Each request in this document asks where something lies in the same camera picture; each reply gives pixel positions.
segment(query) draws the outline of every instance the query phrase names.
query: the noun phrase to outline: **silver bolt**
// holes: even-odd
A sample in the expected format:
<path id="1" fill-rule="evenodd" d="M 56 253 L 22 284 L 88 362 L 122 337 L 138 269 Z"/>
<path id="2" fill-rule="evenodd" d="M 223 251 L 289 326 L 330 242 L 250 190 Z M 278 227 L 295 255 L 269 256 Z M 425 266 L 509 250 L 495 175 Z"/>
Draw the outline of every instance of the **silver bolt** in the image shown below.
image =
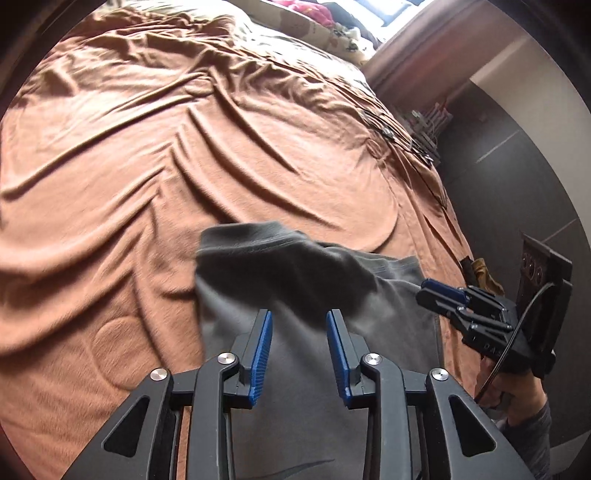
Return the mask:
<path id="1" fill-rule="evenodd" d="M 164 380 L 168 376 L 168 372 L 165 368 L 155 368 L 150 372 L 150 378 L 155 382 Z"/>
<path id="2" fill-rule="evenodd" d="M 363 357 L 363 360 L 369 365 L 378 365 L 382 363 L 382 356 L 377 353 L 368 353 Z"/>
<path id="3" fill-rule="evenodd" d="M 236 360 L 236 355 L 234 355 L 232 352 L 220 353 L 217 356 L 217 362 L 222 365 L 230 365 L 234 363 L 234 360 Z"/>
<path id="4" fill-rule="evenodd" d="M 443 382 L 449 378 L 449 373 L 447 373 L 447 370 L 445 370 L 443 368 L 434 368 L 431 371 L 431 376 L 435 380 Z"/>

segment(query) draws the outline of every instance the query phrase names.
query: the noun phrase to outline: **gray t-shirt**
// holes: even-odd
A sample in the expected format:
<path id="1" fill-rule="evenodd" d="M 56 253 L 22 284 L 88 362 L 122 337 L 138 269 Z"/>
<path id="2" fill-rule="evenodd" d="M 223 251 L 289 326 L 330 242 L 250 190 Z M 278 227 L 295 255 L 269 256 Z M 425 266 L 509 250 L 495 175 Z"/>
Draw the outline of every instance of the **gray t-shirt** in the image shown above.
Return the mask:
<path id="1" fill-rule="evenodd" d="M 367 411 L 348 410 L 338 395 L 326 313 L 340 309 L 371 350 L 426 374 L 442 357 L 438 317 L 415 301 L 422 280 L 414 257 L 321 244 L 276 222 L 203 232 L 196 289 L 207 356 L 249 331 L 258 309 L 273 313 L 261 398 L 253 410 L 232 413 L 237 478 L 362 478 Z M 413 414 L 410 408 L 416 475 Z"/>

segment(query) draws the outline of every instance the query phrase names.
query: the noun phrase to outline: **red cloth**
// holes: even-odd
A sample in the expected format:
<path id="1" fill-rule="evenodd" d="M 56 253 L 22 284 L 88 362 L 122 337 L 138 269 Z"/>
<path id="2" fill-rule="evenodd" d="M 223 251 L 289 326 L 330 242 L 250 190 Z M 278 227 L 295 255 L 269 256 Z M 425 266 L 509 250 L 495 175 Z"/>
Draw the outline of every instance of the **red cloth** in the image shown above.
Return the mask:
<path id="1" fill-rule="evenodd" d="M 301 0 L 271 0 L 273 3 L 282 5 L 294 10 L 302 15 L 310 17 L 312 20 L 318 22 L 320 25 L 326 28 L 332 28 L 335 26 L 335 21 L 332 18 L 330 10 L 324 5 L 311 4 L 309 2 L 303 2 Z"/>

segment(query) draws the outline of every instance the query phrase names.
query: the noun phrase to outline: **wire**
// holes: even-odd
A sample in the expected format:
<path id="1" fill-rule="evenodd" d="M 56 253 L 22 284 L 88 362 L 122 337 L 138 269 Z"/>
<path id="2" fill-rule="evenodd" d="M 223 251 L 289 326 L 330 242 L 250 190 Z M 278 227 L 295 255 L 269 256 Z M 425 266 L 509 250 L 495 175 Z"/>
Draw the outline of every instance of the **wire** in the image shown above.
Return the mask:
<path id="1" fill-rule="evenodd" d="M 544 286 L 536 292 L 536 294 L 534 295 L 534 298 L 531 299 L 531 302 L 528 303 L 523 314 L 521 314 L 521 318 L 519 319 L 519 322 L 517 322 L 517 326 L 515 327 L 515 330 L 513 330 L 513 334 L 511 335 L 511 338 L 509 338 L 509 341 L 507 342 L 507 346 L 503 350 L 503 353 L 501 353 L 501 356 L 499 357 L 499 361 L 496 363 L 495 367 L 492 369 L 491 374 L 488 376 L 488 378 L 486 379 L 486 381 L 482 385 L 482 388 L 478 392 L 478 395 L 476 397 L 474 397 L 474 401 L 476 403 L 479 403 L 480 400 L 482 400 L 482 397 L 486 393 L 486 390 L 488 389 L 488 387 L 491 386 L 492 381 L 495 379 L 495 377 L 498 375 L 499 371 L 501 370 L 501 366 L 503 365 L 503 363 L 505 362 L 505 358 L 507 357 L 507 355 L 511 351 L 511 348 L 513 347 L 513 344 L 515 343 L 515 340 L 517 339 L 517 334 L 519 334 L 521 327 L 523 326 L 523 322 L 524 322 L 525 318 L 527 317 L 527 314 L 530 312 L 532 306 L 544 294 L 544 292 L 546 292 L 549 288 L 555 287 L 555 286 L 556 286 L 556 284 L 554 284 L 552 282 L 545 283 Z"/>

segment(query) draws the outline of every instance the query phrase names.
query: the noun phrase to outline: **bed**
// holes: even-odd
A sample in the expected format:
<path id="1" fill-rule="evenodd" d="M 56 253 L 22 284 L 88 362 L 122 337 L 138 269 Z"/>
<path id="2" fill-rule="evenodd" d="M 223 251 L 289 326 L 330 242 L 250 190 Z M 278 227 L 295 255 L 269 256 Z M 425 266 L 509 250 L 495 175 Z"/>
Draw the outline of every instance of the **bed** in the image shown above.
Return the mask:
<path id="1" fill-rule="evenodd" d="M 146 372 L 204 361 L 209 226 L 279 220 L 464 284 L 439 176 L 364 120 L 408 140 L 356 66 L 225 2 L 161 3 L 85 18 L 2 120 L 0 423 L 37 480 L 61 477 Z M 477 354 L 440 328 L 472 391 Z"/>

